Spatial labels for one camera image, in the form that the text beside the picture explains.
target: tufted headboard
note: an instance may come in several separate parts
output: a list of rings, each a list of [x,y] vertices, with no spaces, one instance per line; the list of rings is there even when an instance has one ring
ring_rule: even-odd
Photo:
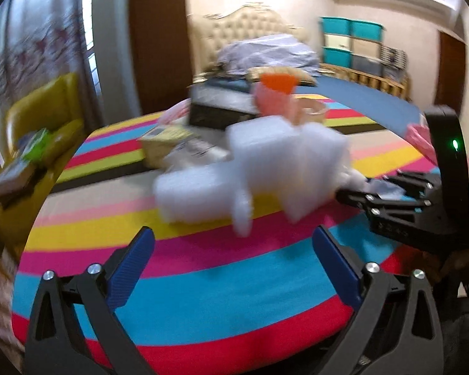
[[[304,28],[287,25],[283,18],[261,3],[249,3],[227,14],[188,15],[189,38],[196,77],[213,71],[221,48],[236,41],[272,34],[291,34],[307,42]]]

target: metal screw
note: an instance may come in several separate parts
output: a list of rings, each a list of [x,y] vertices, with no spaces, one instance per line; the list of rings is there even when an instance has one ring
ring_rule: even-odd
[[[100,263],[93,263],[90,267],[87,268],[87,272],[90,273],[91,275],[95,275],[101,272],[102,269],[103,267],[101,266]]]
[[[381,267],[375,262],[366,263],[365,268],[370,273],[379,273],[381,271]]]
[[[424,279],[426,277],[426,273],[423,270],[416,269],[414,270],[414,277],[417,279]]]
[[[51,280],[54,277],[55,273],[53,270],[48,270],[43,274],[43,280]]]
[[[368,365],[371,363],[371,359],[366,357],[366,356],[361,356],[360,360],[358,361],[358,365],[364,367],[365,365]]]

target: yellow leather armchair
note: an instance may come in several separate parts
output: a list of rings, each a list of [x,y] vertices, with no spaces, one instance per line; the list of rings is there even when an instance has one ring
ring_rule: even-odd
[[[69,73],[13,104],[5,117],[7,161],[14,158],[25,134],[47,128],[53,139],[42,163],[47,171],[33,193],[4,208],[0,203],[0,241],[19,260],[29,232],[64,167],[85,139],[78,98],[78,79]]]

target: air vent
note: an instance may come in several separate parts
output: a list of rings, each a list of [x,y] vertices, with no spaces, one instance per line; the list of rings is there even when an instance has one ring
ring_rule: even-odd
[[[411,4],[411,5],[414,5],[414,6],[419,7],[419,8],[425,8],[426,10],[436,12],[440,15],[445,15],[443,10],[440,10],[440,9],[434,7],[434,6],[429,5],[429,4],[424,4],[420,0],[394,0],[394,1],[399,1],[399,2],[405,3],[405,4]]]

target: wooden door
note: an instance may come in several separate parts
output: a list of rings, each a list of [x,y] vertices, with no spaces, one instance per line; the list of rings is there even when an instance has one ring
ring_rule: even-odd
[[[185,0],[129,0],[129,26],[143,114],[188,97],[193,71]]]
[[[466,45],[440,31],[440,72],[435,105],[447,105],[460,114],[466,81]]]

